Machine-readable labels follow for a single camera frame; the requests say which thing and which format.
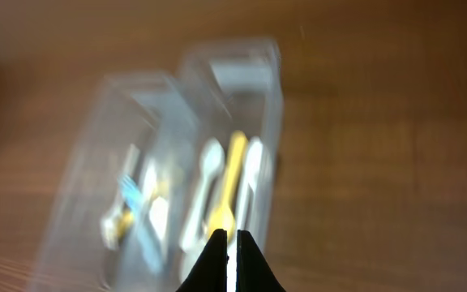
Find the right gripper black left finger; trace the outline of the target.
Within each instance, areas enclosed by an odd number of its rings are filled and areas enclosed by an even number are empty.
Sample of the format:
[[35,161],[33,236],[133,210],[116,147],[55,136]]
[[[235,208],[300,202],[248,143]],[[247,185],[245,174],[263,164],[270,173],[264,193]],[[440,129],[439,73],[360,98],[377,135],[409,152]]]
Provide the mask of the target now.
[[177,292],[227,291],[227,233],[218,229],[182,257]]

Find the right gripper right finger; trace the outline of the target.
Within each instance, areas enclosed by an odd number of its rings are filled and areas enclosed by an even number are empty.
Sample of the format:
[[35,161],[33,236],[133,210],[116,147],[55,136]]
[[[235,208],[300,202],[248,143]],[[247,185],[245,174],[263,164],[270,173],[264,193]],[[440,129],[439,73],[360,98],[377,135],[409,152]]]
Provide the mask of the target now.
[[285,292],[247,230],[237,233],[237,292]]

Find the yellow plastic spoon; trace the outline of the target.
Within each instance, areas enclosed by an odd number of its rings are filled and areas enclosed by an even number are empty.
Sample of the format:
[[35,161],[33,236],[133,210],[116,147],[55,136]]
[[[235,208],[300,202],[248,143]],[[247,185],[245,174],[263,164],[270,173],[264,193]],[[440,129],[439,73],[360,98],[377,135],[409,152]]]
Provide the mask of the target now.
[[215,230],[225,230],[227,239],[230,239],[233,234],[235,218],[231,204],[237,190],[246,146],[246,135],[242,131],[234,131],[230,136],[227,166],[223,177],[220,201],[212,209],[208,218],[208,238],[212,237]]

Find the yellow plastic fork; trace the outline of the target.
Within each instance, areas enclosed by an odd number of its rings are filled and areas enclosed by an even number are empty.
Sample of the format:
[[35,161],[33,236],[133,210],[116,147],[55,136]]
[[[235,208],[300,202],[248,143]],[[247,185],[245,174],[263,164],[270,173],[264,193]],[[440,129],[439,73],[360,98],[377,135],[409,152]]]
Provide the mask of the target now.
[[169,190],[167,181],[154,182],[148,185],[148,193],[144,195],[136,183],[128,176],[119,183],[120,192],[124,200],[122,214],[118,219],[117,236],[121,238],[132,227],[137,212],[145,212],[152,224],[155,235],[163,239],[167,233],[169,200],[166,193]]

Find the white plastic fork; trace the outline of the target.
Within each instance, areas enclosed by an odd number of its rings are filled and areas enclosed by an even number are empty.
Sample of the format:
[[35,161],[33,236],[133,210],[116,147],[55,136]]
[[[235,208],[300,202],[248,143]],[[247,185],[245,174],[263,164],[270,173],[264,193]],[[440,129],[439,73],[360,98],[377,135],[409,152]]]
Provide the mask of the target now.
[[100,221],[101,237],[104,246],[110,250],[117,250],[121,238],[131,226],[132,215],[126,204],[122,181],[134,172],[139,158],[139,149],[131,144],[126,152],[122,170],[118,173],[117,188],[114,201],[104,213]]

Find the clear plastic fork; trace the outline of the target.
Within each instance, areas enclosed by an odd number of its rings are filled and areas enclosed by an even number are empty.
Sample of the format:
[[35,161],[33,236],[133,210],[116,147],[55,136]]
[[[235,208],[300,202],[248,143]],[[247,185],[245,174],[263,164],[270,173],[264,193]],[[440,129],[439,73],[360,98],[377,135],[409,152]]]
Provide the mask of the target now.
[[155,243],[156,252],[162,259],[165,259],[167,254],[165,244],[169,215],[168,189],[169,181],[164,170],[154,159],[149,159],[142,186],[142,191],[146,195],[144,221],[145,228]]

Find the white spoon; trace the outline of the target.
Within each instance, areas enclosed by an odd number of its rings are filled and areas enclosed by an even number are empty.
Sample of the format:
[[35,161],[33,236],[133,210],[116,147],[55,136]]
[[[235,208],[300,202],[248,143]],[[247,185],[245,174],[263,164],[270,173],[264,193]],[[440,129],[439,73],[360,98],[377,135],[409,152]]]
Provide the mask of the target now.
[[243,230],[246,224],[246,216],[248,215],[249,202],[258,184],[260,163],[262,160],[263,144],[259,137],[253,137],[247,147],[243,165],[241,181],[238,187],[238,195],[236,201],[236,229]]

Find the white spoon diagonal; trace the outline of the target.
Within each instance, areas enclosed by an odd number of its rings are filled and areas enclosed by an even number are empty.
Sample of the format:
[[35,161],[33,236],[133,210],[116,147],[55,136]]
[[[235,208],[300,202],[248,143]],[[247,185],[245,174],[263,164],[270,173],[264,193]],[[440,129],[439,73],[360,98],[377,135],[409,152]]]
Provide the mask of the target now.
[[224,167],[224,149],[216,138],[211,138],[200,153],[199,180],[182,228],[179,245],[184,252],[188,252],[197,242],[211,183]]

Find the light blue plastic fork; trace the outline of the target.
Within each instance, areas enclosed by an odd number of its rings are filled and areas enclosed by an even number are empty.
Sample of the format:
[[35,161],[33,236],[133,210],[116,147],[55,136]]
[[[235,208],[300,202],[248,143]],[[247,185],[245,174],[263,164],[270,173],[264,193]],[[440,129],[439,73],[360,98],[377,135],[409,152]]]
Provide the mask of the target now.
[[161,241],[144,211],[148,206],[146,197],[129,175],[120,178],[119,186],[126,205],[134,216],[135,237],[141,247],[142,257],[151,273],[160,274],[164,269],[165,260],[161,251]]

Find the left clear plastic container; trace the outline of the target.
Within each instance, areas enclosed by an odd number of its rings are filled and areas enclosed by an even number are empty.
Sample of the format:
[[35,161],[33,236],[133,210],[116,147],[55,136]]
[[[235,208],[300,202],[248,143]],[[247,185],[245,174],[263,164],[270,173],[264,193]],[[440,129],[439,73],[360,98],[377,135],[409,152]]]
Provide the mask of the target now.
[[[29,282],[31,291],[175,291],[178,245],[195,163],[197,119],[178,81],[165,73],[109,77],[66,170]],[[131,178],[141,192],[149,159],[169,181],[167,254],[160,274],[149,271],[135,225],[117,250],[104,246],[100,221],[114,201],[127,149],[139,158]]]

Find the clear plastic container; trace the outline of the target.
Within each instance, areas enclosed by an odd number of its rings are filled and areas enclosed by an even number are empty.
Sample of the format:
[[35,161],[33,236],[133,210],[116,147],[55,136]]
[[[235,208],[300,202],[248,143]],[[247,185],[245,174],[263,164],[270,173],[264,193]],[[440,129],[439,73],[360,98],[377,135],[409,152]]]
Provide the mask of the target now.
[[[183,95],[198,122],[195,163],[182,228],[199,180],[200,153],[208,140],[216,138],[225,152],[225,167],[211,183],[204,220],[193,247],[200,241],[208,241],[208,218],[220,201],[230,136],[234,131],[242,131],[247,137],[246,150],[253,137],[259,137],[263,144],[258,184],[253,200],[249,202],[243,229],[249,231],[257,245],[262,247],[267,237],[272,205],[274,166],[283,110],[280,55],[276,43],[269,39],[250,39],[199,47],[186,56],[180,66],[179,76],[175,79],[181,85]],[[231,204],[234,218],[241,175],[242,169]],[[227,290],[234,290],[236,287],[238,231],[235,219],[233,234],[227,239]],[[180,250],[178,275],[182,257],[189,252],[184,252],[181,248]]]
[[[31,291],[175,291],[178,245],[195,163],[197,119],[178,81],[165,73],[109,77],[66,170],[29,282]],[[139,158],[131,178],[141,192],[149,159],[169,181],[167,254],[160,274],[149,271],[135,225],[117,250],[104,246],[100,221],[114,201],[127,149]]]

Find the right clear plastic container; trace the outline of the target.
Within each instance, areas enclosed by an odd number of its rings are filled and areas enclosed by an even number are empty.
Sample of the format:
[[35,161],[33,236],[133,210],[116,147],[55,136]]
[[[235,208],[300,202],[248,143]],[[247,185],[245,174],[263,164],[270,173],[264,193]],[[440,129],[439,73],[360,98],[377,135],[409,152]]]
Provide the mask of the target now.
[[[200,241],[208,241],[208,218],[220,201],[230,136],[234,131],[242,131],[247,137],[246,150],[253,137],[259,137],[263,144],[258,184],[253,200],[249,202],[243,229],[249,231],[257,245],[262,247],[267,237],[272,205],[274,166],[283,110],[280,55],[276,43],[269,39],[250,39],[199,47],[186,56],[180,66],[179,76],[175,79],[181,85],[183,95],[198,122],[195,163],[182,228],[199,180],[200,153],[208,140],[216,138],[225,152],[225,167],[211,183],[204,220],[193,247]],[[241,175],[242,169],[231,204],[234,218]],[[238,231],[235,219],[233,234],[227,239],[227,290],[234,290],[236,287]],[[189,252],[184,252],[181,248],[180,250],[178,275],[182,257]]]

